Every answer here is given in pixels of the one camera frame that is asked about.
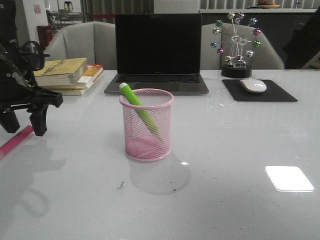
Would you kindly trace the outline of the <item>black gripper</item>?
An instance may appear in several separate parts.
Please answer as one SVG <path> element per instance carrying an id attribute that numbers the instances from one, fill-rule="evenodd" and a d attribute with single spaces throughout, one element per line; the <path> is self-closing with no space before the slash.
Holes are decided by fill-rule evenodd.
<path id="1" fill-rule="evenodd" d="M 47 131 L 46 117 L 49 105 L 60 107 L 61 93 L 38 85 L 34 71 L 44 68 L 45 57 L 36 41 L 27 41 L 18 47 L 13 41 L 0 42 L 0 125 L 15 133 L 20 124 L 15 110 L 26 109 L 37 136 Z"/>

